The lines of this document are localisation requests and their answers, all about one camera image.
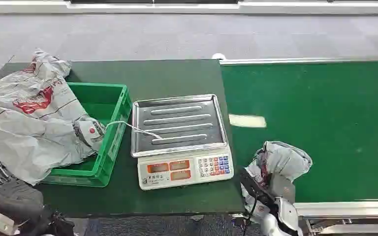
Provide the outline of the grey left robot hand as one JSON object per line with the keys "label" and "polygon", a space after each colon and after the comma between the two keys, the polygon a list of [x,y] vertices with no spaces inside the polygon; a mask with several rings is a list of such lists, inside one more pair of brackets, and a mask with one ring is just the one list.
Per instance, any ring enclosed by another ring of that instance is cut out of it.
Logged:
{"label": "grey left robot hand", "polygon": [[0,162],[0,213],[15,222],[33,220],[44,210],[43,195]]}

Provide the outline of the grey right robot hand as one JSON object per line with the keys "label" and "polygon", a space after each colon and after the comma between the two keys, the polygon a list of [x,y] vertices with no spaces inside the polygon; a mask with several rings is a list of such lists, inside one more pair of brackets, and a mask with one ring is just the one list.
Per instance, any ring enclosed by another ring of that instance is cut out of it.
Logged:
{"label": "grey right robot hand", "polygon": [[294,184],[280,174],[269,174],[259,182],[248,172],[247,168],[240,170],[240,183],[247,195],[244,197],[248,211],[254,213],[271,213],[279,211],[283,201],[294,204],[296,188]]}

